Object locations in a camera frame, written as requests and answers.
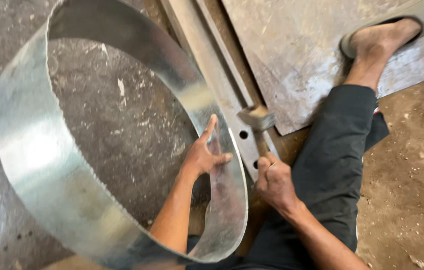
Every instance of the dirt floor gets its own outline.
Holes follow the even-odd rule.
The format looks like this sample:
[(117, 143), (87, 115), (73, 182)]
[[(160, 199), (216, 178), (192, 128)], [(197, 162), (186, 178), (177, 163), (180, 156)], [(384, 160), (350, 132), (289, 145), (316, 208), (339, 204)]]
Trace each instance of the dirt floor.
[(379, 101), (391, 134), (364, 156), (357, 254), (374, 269), (424, 263), (424, 82)]

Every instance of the black pants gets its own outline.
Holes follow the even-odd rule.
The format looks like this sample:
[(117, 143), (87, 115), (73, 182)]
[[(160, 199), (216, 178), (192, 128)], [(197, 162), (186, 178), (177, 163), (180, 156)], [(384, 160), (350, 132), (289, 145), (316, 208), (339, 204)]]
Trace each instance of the black pants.
[[(368, 87), (331, 90), (292, 167), (297, 196), (315, 218), (349, 249), (357, 248), (356, 218), (362, 181), (362, 156), (389, 134)], [(271, 210), (245, 258), (234, 255), (214, 265), (189, 270), (314, 269), (292, 226)]]

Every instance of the metal bar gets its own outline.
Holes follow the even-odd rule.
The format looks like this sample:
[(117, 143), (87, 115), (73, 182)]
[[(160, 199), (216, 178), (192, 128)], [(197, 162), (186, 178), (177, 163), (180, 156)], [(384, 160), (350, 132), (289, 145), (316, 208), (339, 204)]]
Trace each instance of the metal bar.
[[(207, 7), (202, 1), (195, 3), (194, 0), (162, 0), (162, 4), (181, 46), (195, 59), (233, 135), (238, 138), (242, 160), (252, 180), (256, 181), (257, 145), (251, 128), (237, 116), (253, 102)], [(269, 149), (277, 155), (268, 133), (265, 138)]]

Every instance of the foot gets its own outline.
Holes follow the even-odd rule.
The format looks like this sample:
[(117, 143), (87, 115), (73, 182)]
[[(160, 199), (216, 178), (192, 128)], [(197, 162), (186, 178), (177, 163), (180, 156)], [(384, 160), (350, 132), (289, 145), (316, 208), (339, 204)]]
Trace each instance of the foot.
[(357, 50), (357, 57), (389, 59), (394, 52), (420, 33), (421, 26), (412, 19), (375, 25), (359, 30), (350, 44)]
[(420, 33), (420, 24), (412, 19), (375, 25), (352, 36), (357, 57), (345, 85), (369, 87), (376, 92), (385, 65), (394, 52)]

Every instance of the gray sandal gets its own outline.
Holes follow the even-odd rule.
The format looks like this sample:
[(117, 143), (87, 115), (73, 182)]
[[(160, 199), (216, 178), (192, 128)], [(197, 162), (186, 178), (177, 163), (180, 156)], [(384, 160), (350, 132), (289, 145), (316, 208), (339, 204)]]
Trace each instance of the gray sandal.
[(350, 39), (357, 31), (371, 26), (394, 23), (405, 18), (413, 19), (420, 23), (420, 25), (422, 26), (420, 33), (408, 43), (417, 40), (420, 37), (424, 37), (424, 0), (414, 0), (412, 2), (400, 6), (392, 12), (387, 13), (381, 18), (370, 21), (361, 26), (360, 28), (357, 28), (354, 31), (347, 33), (340, 42), (340, 48), (342, 52), (347, 55), (347, 57), (355, 58), (356, 50), (350, 45)]

